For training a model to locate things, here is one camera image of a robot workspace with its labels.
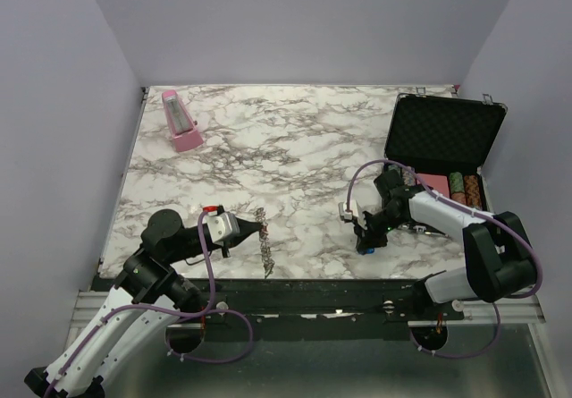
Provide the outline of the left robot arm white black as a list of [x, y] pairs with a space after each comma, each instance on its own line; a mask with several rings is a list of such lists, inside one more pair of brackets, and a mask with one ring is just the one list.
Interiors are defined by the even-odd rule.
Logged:
[[237, 218], [221, 206], [205, 207], [190, 228], [174, 210], [155, 212], [88, 326], [54, 362], [32, 369], [25, 384], [39, 397], [102, 397], [105, 381], [157, 331], [196, 320], [204, 332], [209, 315], [229, 310], [215, 300], [213, 278], [204, 296], [173, 264], [226, 252], [262, 229], [259, 222]]

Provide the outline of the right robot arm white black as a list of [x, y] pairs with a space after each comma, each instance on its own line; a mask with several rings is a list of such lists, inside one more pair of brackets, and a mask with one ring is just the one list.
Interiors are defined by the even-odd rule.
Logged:
[[380, 174], [374, 185], [383, 209], [371, 214], [347, 197], [339, 204], [341, 221], [354, 226], [360, 254], [387, 245], [387, 234], [408, 222], [428, 225], [462, 246], [465, 265], [429, 275], [413, 285], [411, 308], [433, 318], [446, 302], [493, 303], [538, 284], [539, 268], [518, 216], [492, 214], [464, 206], [421, 184], [407, 186], [395, 170]]

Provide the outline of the metal disc with key rings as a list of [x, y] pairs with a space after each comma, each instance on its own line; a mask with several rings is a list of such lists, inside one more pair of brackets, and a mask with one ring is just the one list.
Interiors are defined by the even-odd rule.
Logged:
[[[262, 224], [262, 227], [263, 225], [267, 225], [267, 231], [268, 231], [268, 223], [266, 221], [265, 209], [263, 207], [259, 207], [256, 209], [255, 218], [257, 222]], [[258, 239], [260, 242], [260, 252], [264, 268], [264, 275], [265, 278], [268, 278], [272, 274], [273, 267], [275, 265], [275, 262], [272, 258], [272, 252], [270, 248], [268, 235], [267, 237], [263, 237], [260, 231], [258, 234]]]

